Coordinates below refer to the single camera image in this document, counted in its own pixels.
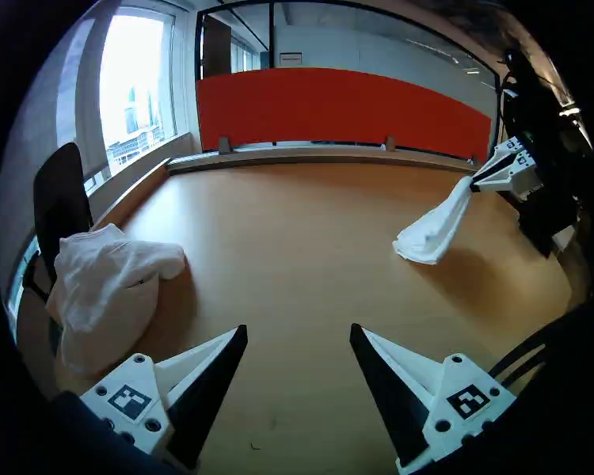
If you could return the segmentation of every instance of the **table surface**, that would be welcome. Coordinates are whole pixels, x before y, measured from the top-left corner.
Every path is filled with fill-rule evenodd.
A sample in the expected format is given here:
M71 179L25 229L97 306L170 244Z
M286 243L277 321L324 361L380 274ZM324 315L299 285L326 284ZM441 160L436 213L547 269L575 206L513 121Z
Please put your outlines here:
M155 361L240 323L249 345L201 454L203 473L395 473L395 452L348 342L362 324L441 361L489 369L565 311L554 257L495 193L473 196L437 266L392 249L458 173L395 165L260 165L169 178L124 226L176 242L189 267L161 285L132 352ZM55 362L61 389L79 378Z

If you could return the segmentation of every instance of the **white sweater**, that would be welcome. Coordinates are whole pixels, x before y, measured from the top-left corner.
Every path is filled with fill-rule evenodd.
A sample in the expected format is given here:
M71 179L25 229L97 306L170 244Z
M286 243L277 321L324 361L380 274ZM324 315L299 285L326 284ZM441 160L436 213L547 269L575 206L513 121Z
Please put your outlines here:
M96 374L122 358L154 315L158 278L184 267L179 245L131 241L113 224L61 239L47 309L63 324L63 363Z

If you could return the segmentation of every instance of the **white cloth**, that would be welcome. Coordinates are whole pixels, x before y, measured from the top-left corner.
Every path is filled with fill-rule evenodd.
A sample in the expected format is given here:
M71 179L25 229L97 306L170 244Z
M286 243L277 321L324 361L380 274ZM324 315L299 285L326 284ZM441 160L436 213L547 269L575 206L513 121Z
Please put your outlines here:
M437 264L447 252L470 201L471 177L464 177L438 207L407 226L392 244L406 259Z
M130 241L113 224L61 239L47 309L63 324L63 363L96 374L122 358L154 315L158 278L184 267L179 245Z

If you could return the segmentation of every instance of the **red partition panel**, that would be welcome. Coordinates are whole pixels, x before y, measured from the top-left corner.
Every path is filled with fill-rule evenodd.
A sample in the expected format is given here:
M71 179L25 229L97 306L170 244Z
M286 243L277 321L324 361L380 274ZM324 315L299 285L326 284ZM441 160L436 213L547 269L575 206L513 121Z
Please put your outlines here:
M374 74L276 68L196 83L204 150L282 140L384 143L462 158L488 155L491 119L424 87Z

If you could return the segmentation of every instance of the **chair backrest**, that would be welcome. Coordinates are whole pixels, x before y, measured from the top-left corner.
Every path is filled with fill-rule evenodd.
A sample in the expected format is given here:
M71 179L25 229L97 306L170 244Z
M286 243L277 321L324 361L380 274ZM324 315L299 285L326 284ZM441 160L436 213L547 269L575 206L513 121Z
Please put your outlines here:
M37 172L33 207L37 242L48 276L55 283L59 239L86 232L93 225L77 145L69 142L59 148Z

